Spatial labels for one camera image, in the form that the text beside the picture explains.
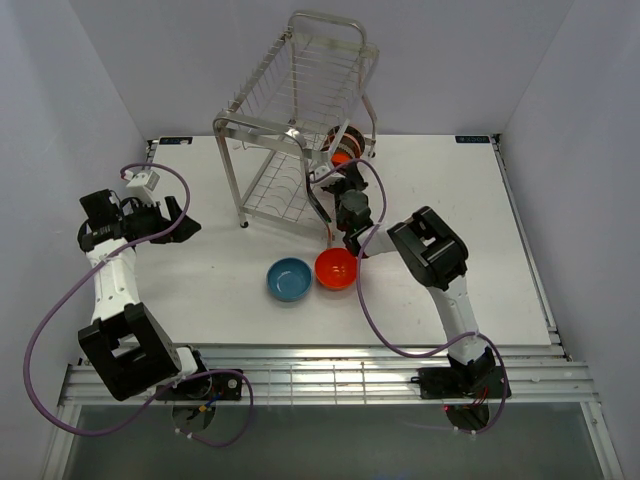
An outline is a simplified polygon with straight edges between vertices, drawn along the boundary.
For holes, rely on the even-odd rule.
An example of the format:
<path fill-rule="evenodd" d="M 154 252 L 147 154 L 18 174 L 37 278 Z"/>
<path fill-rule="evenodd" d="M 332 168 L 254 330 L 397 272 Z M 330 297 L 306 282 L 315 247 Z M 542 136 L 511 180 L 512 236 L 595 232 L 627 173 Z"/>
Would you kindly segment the white orange patterned bowl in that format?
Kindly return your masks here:
<path fill-rule="evenodd" d="M 321 147 L 321 151 L 328 152 L 329 154 L 333 155 L 337 150 L 343 136 L 344 130 L 341 126 L 335 126 L 331 128 L 326 134 L 324 143 Z"/>

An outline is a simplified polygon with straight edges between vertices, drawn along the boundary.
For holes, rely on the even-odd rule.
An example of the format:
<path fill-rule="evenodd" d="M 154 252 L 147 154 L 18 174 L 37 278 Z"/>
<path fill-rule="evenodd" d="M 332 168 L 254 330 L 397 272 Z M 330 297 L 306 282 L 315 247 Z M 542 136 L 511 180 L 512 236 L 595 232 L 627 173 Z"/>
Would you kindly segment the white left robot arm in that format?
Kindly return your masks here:
<path fill-rule="evenodd" d="M 118 200 L 109 190 L 80 200 L 87 218 L 77 241 L 92 266 L 95 304 L 89 326 L 78 333 L 87 359 L 111 395 L 127 400 L 145 390 L 168 385 L 165 400 L 238 400 L 238 377 L 210 374 L 191 346 L 176 346 L 139 296 L 136 250 L 132 241 L 149 237 L 154 244 L 182 243 L 201 226 L 184 215 L 177 200 L 145 203 Z"/>

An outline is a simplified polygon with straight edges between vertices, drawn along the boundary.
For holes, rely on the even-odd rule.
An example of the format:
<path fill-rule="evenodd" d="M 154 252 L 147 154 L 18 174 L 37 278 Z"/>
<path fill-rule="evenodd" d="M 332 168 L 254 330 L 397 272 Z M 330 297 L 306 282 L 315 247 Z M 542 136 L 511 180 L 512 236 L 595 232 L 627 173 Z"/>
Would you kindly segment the blue ceramic bowl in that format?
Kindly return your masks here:
<path fill-rule="evenodd" d="M 269 293 L 277 300 L 295 302 L 311 289 L 313 272 L 303 260 L 287 257 L 273 263 L 266 273 Z"/>

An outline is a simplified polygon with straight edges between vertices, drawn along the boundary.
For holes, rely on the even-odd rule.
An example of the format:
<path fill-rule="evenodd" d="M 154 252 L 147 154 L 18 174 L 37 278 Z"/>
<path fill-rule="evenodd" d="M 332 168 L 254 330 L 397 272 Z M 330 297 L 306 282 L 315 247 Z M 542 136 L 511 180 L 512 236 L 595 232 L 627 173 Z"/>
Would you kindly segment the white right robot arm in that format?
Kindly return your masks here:
<path fill-rule="evenodd" d="M 396 252 L 431 296 L 446 342 L 429 354 L 445 353 L 448 364 L 417 371 L 412 381 L 419 385 L 422 398 L 470 398 L 475 404 L 508 398 L 511 390 L 504 362 L 480 332 L 469 299 L 467 246 L 428 206 L 391 226 L 374 220 L 367 184 L 358 169 L 361 163 L 354 159 L 334 168 L 319 167 L 309 180 L 333 195 L 336 225 L 356 260 Z"/>

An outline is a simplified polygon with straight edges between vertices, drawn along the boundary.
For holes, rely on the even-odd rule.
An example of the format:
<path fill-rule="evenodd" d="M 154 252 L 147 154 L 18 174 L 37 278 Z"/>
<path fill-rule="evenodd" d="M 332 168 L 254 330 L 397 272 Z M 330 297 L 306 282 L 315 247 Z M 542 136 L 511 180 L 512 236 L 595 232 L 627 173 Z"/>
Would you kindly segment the brown cream-inside bowl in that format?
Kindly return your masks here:
<path fill-rule="evenodd" d="M 366 149 L 365 137 L 356 128 L 348 126 L 342 135 L 340 145 L 346 147 L 356 157 L 361 157 Z"/>

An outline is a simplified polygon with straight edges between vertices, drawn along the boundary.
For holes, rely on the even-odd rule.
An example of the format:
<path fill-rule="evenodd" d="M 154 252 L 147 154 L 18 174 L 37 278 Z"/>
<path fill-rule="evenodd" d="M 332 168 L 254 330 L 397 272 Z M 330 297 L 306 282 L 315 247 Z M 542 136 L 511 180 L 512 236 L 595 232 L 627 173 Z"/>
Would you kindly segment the orange plastic bowl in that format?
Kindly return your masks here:
<path fill-rule="evenodd" d="M 352 159 L 352 156 L 346 152 L 337 150 L 331 157 L 331 162 L 334 166 L 344 164 Z"/>
<path fill-rule="evenodd" d="M 343 290 L 356 281 L 357 260 L 345 248 L 329 248 L 317 256 L 314 272 L 324 288 Z"/>

